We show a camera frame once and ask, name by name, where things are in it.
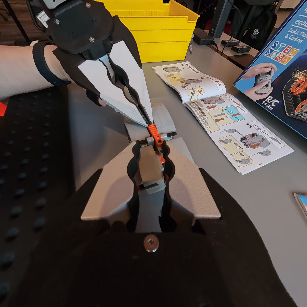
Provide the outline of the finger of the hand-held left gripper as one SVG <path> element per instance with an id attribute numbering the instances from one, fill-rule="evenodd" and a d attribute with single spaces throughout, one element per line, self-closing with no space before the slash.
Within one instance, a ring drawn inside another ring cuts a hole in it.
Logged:
<path id="1" fill-rule="evenodd" d="M 109 78 L 108 69 L 102 61 L 86 60 L 78 65 L 78 68 L 98 90 L 100 98 L 107 105 L 132 121 L 148 127 L 149 122 L 145 120 L 136 104 L 125 96 L 123 89 L 113 84 Z"/>
<path id="2" fill-rule="evenodd" d="M 109 63 L 115 75 L 124 80 L 134 100 L 130 104 L 136 106 L 137 112 L 141 115 L 141 119 L 144 120 L 142 125 L 153 124 L 152 106 L 143 69 L 139 66 L 123 40 L 113 44 L 109 53 Z"/>

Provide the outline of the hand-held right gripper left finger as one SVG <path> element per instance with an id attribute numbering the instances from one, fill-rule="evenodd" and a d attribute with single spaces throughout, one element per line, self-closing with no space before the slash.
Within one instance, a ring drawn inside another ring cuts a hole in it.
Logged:
<path id="1" fill-rule="evenodd" d="M 133 141 L 100 174 L 81 215 L 86 220 L 121 221 L 128 232 L 135 232 L 139 215 L 139 195 L 135 175 L 138 172 L 140 142 Z"/>

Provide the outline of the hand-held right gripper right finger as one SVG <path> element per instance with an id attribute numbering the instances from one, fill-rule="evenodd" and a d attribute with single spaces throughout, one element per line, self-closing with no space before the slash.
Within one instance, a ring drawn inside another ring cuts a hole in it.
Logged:
<path id="1" fill-rule="evenodd" d="M 197 220 L 220 219 L 221 213 L 185 142 L 163 142 L 162 154 L 166 186 L 161 231 L 173 232 L 182 222 L 194 227 Z"/>

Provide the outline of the grey building block robot model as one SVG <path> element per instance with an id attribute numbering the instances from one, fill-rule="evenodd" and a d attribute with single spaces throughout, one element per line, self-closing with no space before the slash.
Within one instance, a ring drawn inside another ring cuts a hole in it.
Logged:
<path id="1" fill-rule="evenodd" d="M 165 105 L 162 102 L 153 101 L 151 106 L 154 124 L 160 135 L 159 142 L 162 144 L 163 141 L 168 141 L 191 162 L 194 162 L 183 139 L 173 138 L 177 132 Z M 139 140 L 141 146 L 138 173 L 135 176 L 139 190 L 145 189 L 148 194 L 163 190 L 167 176 L 164 176 L 165 160 L 162 156 L 162 148 L 156 146 L 155 138 L 148 128 L 129 118 L 125 118 L 124 125 L 129 142 Z"/>

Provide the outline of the orange toothed beam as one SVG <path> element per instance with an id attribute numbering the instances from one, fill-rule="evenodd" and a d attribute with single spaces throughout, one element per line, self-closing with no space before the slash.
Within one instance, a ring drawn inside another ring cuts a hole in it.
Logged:
<path id="1" fill-rule="evenodd" d="M 155 146 L 157 148 L 162 148 L 164 140 L 163 140 L 162 136 L 159 134 L 155 123 L 148 125 L 147 129 L 148 129 L 150 135 L 153 137 Z"/>

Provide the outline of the person's left forearm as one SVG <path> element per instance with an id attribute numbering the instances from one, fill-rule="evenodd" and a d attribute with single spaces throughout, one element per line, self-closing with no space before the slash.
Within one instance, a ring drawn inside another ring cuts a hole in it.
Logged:
<path id="1" fill-rule="evenodd" d="M 52 87 L 39 73 L 33 47 L 0 46 L 0 100 Z"/>

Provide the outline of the person's left hand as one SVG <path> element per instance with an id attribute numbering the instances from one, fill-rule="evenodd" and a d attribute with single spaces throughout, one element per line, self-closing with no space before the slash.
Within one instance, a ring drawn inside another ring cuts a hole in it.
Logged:
<path id="1" fill-rule="evenodd" d="M 106 103 L 99 98 L 99 92 L 89 79 L 81 72 L 80 64 L 84 64 L 82 57 L 69 55 L 54 45 L 44 48 L 44 57 L 50 71 L 60 80 L 71 81 L 86 90 L 87 97 L 96 105 L 105 106 Z"/>

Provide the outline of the yellow plastic bin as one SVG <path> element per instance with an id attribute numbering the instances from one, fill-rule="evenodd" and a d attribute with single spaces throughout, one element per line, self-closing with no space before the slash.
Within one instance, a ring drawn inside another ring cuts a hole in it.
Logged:
<path id="1" fill-rule="evenodd" d="M 133 34 L 142 63 L 184 60 L 199 15 L 179 2 L 98 0 Z"/>

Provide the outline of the black wristband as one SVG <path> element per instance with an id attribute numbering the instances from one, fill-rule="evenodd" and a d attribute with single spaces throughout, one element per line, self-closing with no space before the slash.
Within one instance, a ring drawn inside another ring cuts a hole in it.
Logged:
<path id="1" fill-rule="evenodd" d="M 65 80 L 58 78 L 48 68 L 48 65 L 46 63 L 45 56 L 44 56 L 44 48 L 47 45 L 54 45 L 52 41 L 38 40 L 38 41 L 33 41 L 31 45 L 33 46 L 32 54 L 33 54 L 33 60 L 34 60 L 35 66 L 38 72 L 42 75 L 42 77 L 45 80 L 47 80 L 53 86 L 62 86 L 62 85 L 71 84 L 70 81 L 65 81 Z"/>

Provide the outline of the large black power adapter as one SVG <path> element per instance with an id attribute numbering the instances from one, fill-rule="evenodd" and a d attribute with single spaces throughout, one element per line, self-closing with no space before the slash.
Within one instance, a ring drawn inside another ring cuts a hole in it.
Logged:
<path id="1" fill-rule="evenodd" d="M 198 45 L 216 45 L 213 37 L 202 31 L 200 28 L 196 28 L 193 35 L 193 40 Z"/>

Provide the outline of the open instruction booklet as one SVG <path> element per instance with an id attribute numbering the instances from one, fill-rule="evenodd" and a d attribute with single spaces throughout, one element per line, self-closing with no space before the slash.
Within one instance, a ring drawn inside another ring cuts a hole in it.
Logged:
<path id="1" fill-rule="evenodd" d="M 227 94 L 221 80 L 202 73 L 188 61 L 152 69 L 178 92 L 182 104 L 241 175 L 294 152 L 238 99 Z"/>

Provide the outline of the black perforated mat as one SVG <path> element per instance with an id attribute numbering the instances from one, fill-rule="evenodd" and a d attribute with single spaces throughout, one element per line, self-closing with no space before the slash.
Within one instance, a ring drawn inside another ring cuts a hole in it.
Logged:
<path id="1" fill-rule="evenodd" d="M 8 306 L 54 207 L 74 190 L 67 86 L 9 98 L 0 137 L 1 306 Z"/>

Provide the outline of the brown side table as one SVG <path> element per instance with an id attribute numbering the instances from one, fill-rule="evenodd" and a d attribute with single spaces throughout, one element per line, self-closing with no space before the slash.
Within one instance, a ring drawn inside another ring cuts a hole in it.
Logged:
<path id="1" fill-rule="evenodd" d="M 203 31 L 200 28 L 195 28 L 193 32 L 193 40 L 198 45 L 204 45 L 200 42 L 203 38 L 208 38 L 208 30 Z M 231 63 L 235 64 L 237 67 L 244 70 L 258 54 L 258 50 L 251 48 L 248 52 L 237 53 L 232 49 L 232 47 L 225 47 L 222 41 L 230 40 L 231 36 L 226 33 L 222 33 L 220 38 L 215 38 L 214 44 L 209 44 L 207 47 L 211 48 L 219 55 L 228 59 Z"/>

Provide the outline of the small blue booklet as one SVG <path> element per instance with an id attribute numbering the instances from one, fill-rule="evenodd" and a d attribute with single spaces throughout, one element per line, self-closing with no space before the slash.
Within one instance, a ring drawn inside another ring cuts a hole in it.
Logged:
<path id="1" fill-rule="evenodd" d="M 293 196 L 307 219 L 307 194 L 294 193 Z"/>

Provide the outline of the blue toy robot box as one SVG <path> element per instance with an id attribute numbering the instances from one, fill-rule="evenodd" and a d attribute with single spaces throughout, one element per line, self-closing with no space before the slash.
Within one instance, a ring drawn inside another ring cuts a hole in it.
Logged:
<path id="1" fill-rule="evenodd" d="M 307 4 L 301 1 L 234 83 L 307 138 Z"/>

